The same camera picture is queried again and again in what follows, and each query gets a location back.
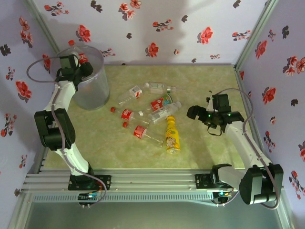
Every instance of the red bottle cap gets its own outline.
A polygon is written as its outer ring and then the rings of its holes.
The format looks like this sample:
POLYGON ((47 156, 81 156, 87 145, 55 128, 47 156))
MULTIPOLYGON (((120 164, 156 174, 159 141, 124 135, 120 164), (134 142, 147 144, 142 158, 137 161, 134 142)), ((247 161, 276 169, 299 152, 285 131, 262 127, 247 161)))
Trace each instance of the red bottle cap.
POLYGON ((70 41, 68 41, 68 44, 69 44, 70 46, 73 46, 73 45, 75 45, 75 42, 74 42, 74 40, 70 40, 70 41))

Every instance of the plastic bottle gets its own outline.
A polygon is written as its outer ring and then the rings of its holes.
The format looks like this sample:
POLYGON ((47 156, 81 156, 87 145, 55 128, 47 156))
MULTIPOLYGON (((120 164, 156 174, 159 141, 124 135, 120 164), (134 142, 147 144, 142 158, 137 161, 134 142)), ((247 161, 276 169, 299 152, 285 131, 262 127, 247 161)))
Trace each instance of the plastic bottle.
POLYGON ((168 116, 173 115, 180 108, 181 108, 180 102, 167 104, 164 107, 161 107, 160 109, 150 113, 148 115, 148 120, 149 120, 149 122, 156 124, 156 123, 166 119, 168 116))
POLYGON ((175 126, 175 118, 173 116, 167 117, 166 151, 170 154, 177 154, 180 152, 179 133, 175 126))
POLYGON ((167 104, 171 104, 173 99, 169 94, 162 96, 159 99, 152 101, 145 110, 139 111, 139 115, 143 116, 145 113, 151 113, 152 111, 156 111, 161 107, 164 107, 167 104))
POLYGON ((122 106, 123 104, 126 104, 132 99, 138 99, 142 96, 143 92, 148 90, 149 83, 145 83, 142 86, 136 85, 133 88, 129 89, 124 94, 120 95, 118 98, 118 104, 122 106))
POLYGON ((175 93, 176 87, 167 86, 163 83, 149 83, 149 90, 152 94, 175 93))
POLYGON ((129 129, 133 136, 136 136, 139 139, 146 139, 160 147, 163 145, 163 138, 161 135, 151 132, 141 125, 124 122, 123 127, 129 129))
POLYGON ((88 62, 87 56, 85 55, 84 51, 75 45, 71 46, 71 48, 73 48, 71 54, 75 55, 74 59, 76 66, 78 65, 78 63, 80 64, 81 73, 84 77, 90 76, 93 72, 93 67, 88 62))
POLYGON ((124 108, 116 108, 112 107, 110 109, 111 112, 118 114, 122 119, 128 121, 128 122, 142 122, 145 126, 148 126, 148 122, 145 121, 138 113, 135 113, 132 110, 124 109, 124 108))

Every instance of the robotic arm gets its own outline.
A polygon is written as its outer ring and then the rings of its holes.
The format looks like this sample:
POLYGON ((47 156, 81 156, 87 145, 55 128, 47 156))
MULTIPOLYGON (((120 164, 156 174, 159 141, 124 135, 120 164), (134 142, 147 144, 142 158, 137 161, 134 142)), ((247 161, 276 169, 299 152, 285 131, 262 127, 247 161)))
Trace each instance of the robotic arm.
POLYGON ((262 153, 252 137, 248 136, 253 146, 246 139, 243 131, 244 119, 239 112, 231 111, 227 94, 211 95, 207 98, 207 102, 207 109, 200 106, 192 106, 189 108, 187 116, 191 119, 202 121, 208 126, 208 130, 210 127, 216 128, 219 125, 221 129, 220 135, 224 132, 232 140, 246 170, 246 172, 235 170, 230 164, 216 165, 213 166, 211 176, 207 179, 207 182, 214 184, 226 183, 238 189, 246 204, 275 201, 275 187, 261 160, 267 164, 279 194, 284 173, 281 166, 273 165, 262 153))
MULTIPOLYGON (((98 190, 100 186, 96 180, 100 180, 104 188, 109 189, 109 185, 105 186, 102 180, 107 180, 109 184, 111 177, 95 176, 90 164, 81 156, 75 145, 75 130, 67 114, 70 101, 78 90, 78 84, 84 77, 92 74, 93 68, 82 53, 60 57, 60 61, 61 68, 55 80, 58 84, 55 86, 53 96, 45 109, 36 112, 34 116, 41 143, 59 154, 70 168, 68 190, 98 190), (54 117, 58 119, 57 123, 63 130, 64 149, 63 138, 59 127, 55 126, 54 117)), ((192 106, 187 116, 202 121, 208 126, 208 131, 209 128, 216 128, 219 125, 220 135, 222 132, 226 133, 232 140, 243 160, 246 172, 235 170, 230 164, 215 165, 209 177, 205 179, 207 185, 204 186, 225 184, 234 187, 240 191, 246 204, 276 200, 275 187, 279 190, 279 196, 283 180, 281 166, 273 165, 255 141, 245 135, 247 131, 244 133, 244 119, 239 112, 231 111, 227 94, 211 95, 207 98, 207 102, 207 109, 192 106)))
POLYGON ((43 111, 35 113, 36 126, 42 145, 55 151, 67 163, 71 170, 71 183, 82 190, 94 189, 96 188, 95 180, 79 172, 94 176, 91 166, 76 147, 75 130, 67 114, 70 101, 78 90, 78 84, 84 77, 92 74, 93 68, 89 62, 81 62, 77 53, 60 57, 60 62, 61 68, 58 70, 55 80, 58 84, 55 85, 49 104, 43 111), (63 151, 61 150, 62 136, 59 128, 55 126, 52 106, 64 132, 65 148, 63 151))

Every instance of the bottle label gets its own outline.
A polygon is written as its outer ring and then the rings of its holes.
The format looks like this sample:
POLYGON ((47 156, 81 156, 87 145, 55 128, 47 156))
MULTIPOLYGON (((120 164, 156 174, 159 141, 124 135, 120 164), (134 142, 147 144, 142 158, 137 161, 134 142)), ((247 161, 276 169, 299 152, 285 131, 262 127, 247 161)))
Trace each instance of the bottle label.
POLYGON ((152 115, 154 121, 158 120, 159 118, 163 118, 167 116, 167 110, 165 107, 161 107, 157 112, 155 111, 152 115))
POLYGON ((129 117, 130 115, 132 114, 133 111, 131 110, 128 110, 128 109, 125 109, 123 112, 122 112, 122 115, 121 115, 121 118, 122 119, 125 119, 127 121, 129 121, 129 117))
POLYGON ((138 86, 134 86, 132 89, 129 90, 129 92, 130 92, 131 94, 134 94, 134 96, 135 96, 136 98, 139 98, 139 97, 141 97, 141 95, 142 95, 142 90, 141 90, 140 87, 138 87, 138 86))
POLYGON ((152 88, 152 89, 163 89, 164 84, 163 83, 151 83, 150 88, 152 88))
POLYGON ((167 104, 171 104, 172 102, 173 102, 172 98, 168 94, 166 94, 162 96, 160 99, 151 102, 151 106, 153 110, 156 111, 167 104))
POLYGON ((78 54, 78 56, 80 58, 80 60, 79 60, 80 64, 88 62, 88 59, 87 59, 87 57, 86 57, 86 55, 84 53, 80 53, 80 54, 78 54))
POLYGON ((139 139, 142 138, 142 135, 144 134, 146 128, 144 128, 143 126, 137 126, 136 129, 134 130, 133 135, 138 137, 139 139))

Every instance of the empty water bottle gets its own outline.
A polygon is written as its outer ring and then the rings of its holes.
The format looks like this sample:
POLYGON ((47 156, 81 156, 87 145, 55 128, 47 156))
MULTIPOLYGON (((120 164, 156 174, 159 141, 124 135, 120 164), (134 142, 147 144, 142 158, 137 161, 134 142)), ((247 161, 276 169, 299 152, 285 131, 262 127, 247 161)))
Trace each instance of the empty water bottle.
POLYGON ((146 139, 147 141, 150 141, 154 144, 157 144, 158 146, 162 147, 164 138, 161 135, 158 135, 150 130, 148 130, 146 127, 137 125, 137 124, 129 124, 127 122, 123 123, 123 127, 128 129, 133 136, 139 138, 139 139, 146 139))
POLYGON ((124 104, 127 104, 131 100, 136 100, 140 98, 143 92, 147 91, 148 88, 149 83, 145 83, 144 85, 136 85, 124 94, 120 95, 117 102, 120 106, 122 106, 124 104))
POLYGON ((176 102, 172 104, 167 104, 164 107, 150 113, 148 115, 149 122, 153 122, 154 124, 166 119, 168 116, 173 115, 176 111, 181 108, 181 103, 176 102))
POLYGON ((141 122, 145 126, 148 126, 149 124, 143 117, 132 110, 112 107, 110 111, 116 113, 121 119, 124 119, 128 122, 141 122))
POLYGON ((176 88, 167 86, 164 83, 149 83, 149 90, 152 94, 175 93, 176 88))

